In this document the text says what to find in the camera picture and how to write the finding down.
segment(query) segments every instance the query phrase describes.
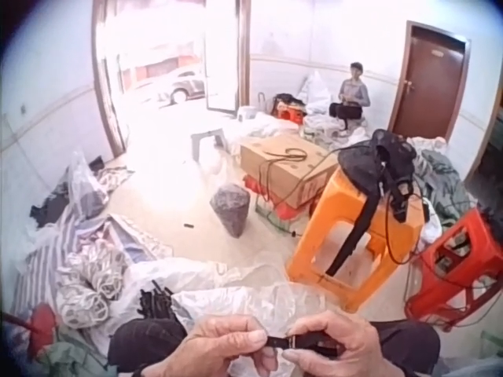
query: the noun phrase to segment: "cardboard box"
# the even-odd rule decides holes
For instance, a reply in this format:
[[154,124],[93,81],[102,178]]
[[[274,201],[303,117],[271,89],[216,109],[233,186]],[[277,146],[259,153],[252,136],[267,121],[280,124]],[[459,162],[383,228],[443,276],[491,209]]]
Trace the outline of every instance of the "cardboard box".
[[[293,154],[305,151],[304,161],[278,161],[274,155],[285,155],[286,150],[295,148]],[[249,138],[241,143],[241,168],[263,187],[299,208],[323,190],[337,168],[337,158],[317,145],[298,135]]]

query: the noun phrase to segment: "doorway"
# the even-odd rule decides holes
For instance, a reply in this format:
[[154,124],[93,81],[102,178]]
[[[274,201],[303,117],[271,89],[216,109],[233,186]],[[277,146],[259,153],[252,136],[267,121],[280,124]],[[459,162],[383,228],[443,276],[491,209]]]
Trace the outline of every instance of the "doorway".
[[469,57],[466,38],[408,21],[388,129],[404,137],[449,140],[463,98]]
[[95,42],[99,101],[115,113],[104,121],[114,151],[185,140],[208,110],[214,118],[246,104],[249,0],[94,1],[104,14]]
[[[503,66],[500,81],[503,79]],[[485,148],[481,148],[475,159],[476,167],[468,174],[465,184],[470,193],[483,206],[495,213],[503,214],[503,82],[500,85],[494,105],[493,122],[486,131]]]

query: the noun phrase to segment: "woman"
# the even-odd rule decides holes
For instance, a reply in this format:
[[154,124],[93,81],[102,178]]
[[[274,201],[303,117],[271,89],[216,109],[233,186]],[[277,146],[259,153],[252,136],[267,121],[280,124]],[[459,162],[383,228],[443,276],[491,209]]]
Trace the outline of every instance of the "woman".
[[344,80],[340,87],[339,99],[341,103],[330,104],[329,108],[330,116],[344,121],[345,130],[347,130],[348,119],[360,119],[362,107],[370,106],[367,86],[360,79],[363,73],[362,63],[351,63],[350,69],[351,78]]

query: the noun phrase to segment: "bundle of straps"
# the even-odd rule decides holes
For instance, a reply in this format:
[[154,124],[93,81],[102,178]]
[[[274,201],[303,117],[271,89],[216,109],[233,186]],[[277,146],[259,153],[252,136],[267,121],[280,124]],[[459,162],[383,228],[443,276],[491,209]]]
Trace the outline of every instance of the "bundle of straps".
[[353,186],[366,195],[366,201],[353,229],[327,269],[328,275],[334,276],[353,253],[369,229],[382,197],[389,193],[394,218],[401,223],[406,221],[408,199],[413,194],[413,161],[416,156],[412,145],[387,130],[376,130],[369,141],[340,151],[340,168]]

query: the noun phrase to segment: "gray mesh bag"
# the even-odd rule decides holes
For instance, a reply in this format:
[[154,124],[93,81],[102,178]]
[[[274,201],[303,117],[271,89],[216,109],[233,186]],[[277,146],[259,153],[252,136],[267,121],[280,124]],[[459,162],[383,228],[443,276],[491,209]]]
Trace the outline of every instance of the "gray mesh bag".
[[218,188],[210,205],[227,232],[232,237],[239,238],[246,225],[250,193],[234,183],[225,184]]

